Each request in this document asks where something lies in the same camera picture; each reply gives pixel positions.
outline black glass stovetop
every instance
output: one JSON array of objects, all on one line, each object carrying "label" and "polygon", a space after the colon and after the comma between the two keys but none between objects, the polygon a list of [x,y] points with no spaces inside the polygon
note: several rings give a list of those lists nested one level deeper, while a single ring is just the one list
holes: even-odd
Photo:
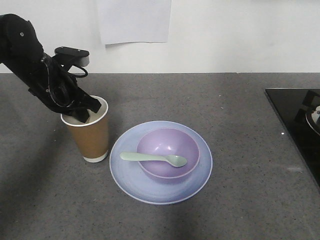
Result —
[{"label": "black glass stovetop", "polygon": [[320,89],[268,88],[265,92],[320,186],[320,128],[317,121],[310,125],[311,113],[314,116],[320,105]]}]

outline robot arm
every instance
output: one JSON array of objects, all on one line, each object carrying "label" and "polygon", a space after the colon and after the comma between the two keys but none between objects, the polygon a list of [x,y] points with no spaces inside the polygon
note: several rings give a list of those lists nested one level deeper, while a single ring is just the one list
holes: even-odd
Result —
[{"label": "robot arm", "polygon": [[[97,112],[101,104],[77,85],[76,78],[88,75],[89,52],[69,47],[55,49],[50,57],[43,50],[30,21],[15,14],[0,15],[0,64],[3,63],[29,87],[50,110],[85,123],[88,110]],[[76,66],[83,75],[68,72]]]}]

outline white paper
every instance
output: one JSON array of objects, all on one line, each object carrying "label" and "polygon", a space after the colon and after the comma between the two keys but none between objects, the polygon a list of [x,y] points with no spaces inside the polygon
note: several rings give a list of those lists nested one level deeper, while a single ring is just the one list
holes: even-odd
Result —
[{"label": "white paper", "polygon": [[171,0],[97,0],[103,44],[168,41]]}]

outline white cup rim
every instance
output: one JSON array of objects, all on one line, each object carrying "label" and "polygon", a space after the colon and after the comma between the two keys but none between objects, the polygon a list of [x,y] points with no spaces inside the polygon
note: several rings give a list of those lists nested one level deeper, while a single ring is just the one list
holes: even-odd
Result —
[{"label": "white cup rim", "polygon": [[103,99],[102,97],[100,97],[100,96],[94,96],[94,95],[90,95],[90,96],[93,97],[94,99],[100,100],[101,102],[105,103],[106,109],[105,109],[105,111],[103,112],[103,114],[102,114],[98,119],[96,119],[96,120],[94,120],[94,121],[92,121],[92,122],[83,123],[83,124],[72,124],[72,123],[66,121],[66,120],[64,119],[64,116],[66,116],[66,115],[61,113],[61,114],[60,114],[60,118],[61,118],[62,122],[64,122],[64,123],[65,123],[66,125],[68,125],[68,126],[78,127],[78,128],[79,128],[79,127],[87,127],[87,126],[90,126],[90,125],[93,125],[93,124],[99,122],[99,121],[107,114],[107,112],[108,112],[108,110],[109,110],[109,105],[108,105],[107,101],[104,100],[104,99]]}]

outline spoon handle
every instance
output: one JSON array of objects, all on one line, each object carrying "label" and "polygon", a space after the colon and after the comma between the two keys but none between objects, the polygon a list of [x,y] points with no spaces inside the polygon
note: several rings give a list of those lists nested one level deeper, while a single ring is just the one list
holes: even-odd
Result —
[{"label": "spoon handle", "polygon": [[163,156],[123,151],[120,158],[127,161],[167,161]]}]

